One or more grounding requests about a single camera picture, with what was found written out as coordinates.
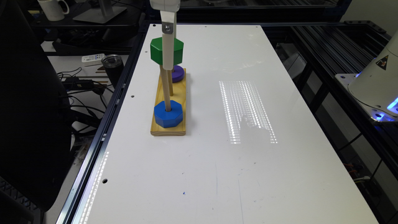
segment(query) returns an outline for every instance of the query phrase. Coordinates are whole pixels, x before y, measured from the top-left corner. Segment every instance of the blue hexagonal block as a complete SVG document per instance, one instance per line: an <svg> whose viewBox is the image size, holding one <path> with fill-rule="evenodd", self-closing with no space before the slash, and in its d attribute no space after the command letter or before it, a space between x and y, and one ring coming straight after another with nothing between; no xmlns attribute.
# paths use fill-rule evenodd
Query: blue hexagonal block
<svg viewBox="0 0 398 224"><path fill-rule="evenodd" d="M155 106L155 121L163 128L176 127L182 121L182 106L174 100L170 100L172 110L166 112L164 101Z"/></svg>

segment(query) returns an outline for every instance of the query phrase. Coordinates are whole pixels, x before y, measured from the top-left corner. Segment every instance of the black cup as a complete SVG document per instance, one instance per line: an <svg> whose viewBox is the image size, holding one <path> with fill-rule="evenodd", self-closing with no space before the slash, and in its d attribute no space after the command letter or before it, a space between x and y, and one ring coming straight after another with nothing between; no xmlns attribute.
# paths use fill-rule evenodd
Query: black cup
<svg viewBox="0 0 398 224"><path fill-rule="evenodd" d="M122 57L115 54L107 55L101 62L113 87L116 88L124 68Z"/></svg>

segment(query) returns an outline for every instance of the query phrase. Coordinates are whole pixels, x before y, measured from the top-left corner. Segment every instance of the table surface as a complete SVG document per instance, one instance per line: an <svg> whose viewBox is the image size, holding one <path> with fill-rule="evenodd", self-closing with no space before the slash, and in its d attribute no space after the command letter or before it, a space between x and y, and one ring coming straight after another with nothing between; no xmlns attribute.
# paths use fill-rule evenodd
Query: table surface
<svg viewBox="0 0 398 224"><path fill-rule="evenodd" d="M151 26L74 223L377 223L260 26L177 27L187 135L151 136L160 36Z"/></svg>

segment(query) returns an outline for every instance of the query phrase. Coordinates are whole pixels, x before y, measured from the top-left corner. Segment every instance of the green hexagonal block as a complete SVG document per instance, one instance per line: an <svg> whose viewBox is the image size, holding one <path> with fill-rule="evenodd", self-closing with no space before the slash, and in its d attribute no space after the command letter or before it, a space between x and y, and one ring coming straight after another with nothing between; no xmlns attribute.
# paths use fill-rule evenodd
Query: green hexagonal block
<svg viewBox="0 0 398 224"><path fill-rule="evenodd" d="M152 39L150 42L150 58L163 65L163 51L162 51L162 38ZM184 43L177 38L174 38L174 65L182 63L182 50L184 48Z"/></svg>

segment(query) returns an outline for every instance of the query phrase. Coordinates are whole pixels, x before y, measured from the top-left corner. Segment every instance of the white mug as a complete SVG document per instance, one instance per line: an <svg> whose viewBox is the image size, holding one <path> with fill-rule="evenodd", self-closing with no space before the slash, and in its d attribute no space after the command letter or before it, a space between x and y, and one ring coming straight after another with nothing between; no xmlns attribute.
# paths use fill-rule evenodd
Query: white mug
<svg viewBox="0 0 398 224"><path fill-rule="evenodd" d="M69 6L64 0L37 0L40 7L43 9L45 16L49 21L60 21L65 18L64 15L69 13ZM63 2L67 6L67 11L64 12L59 5L59 2Z"/></svg>

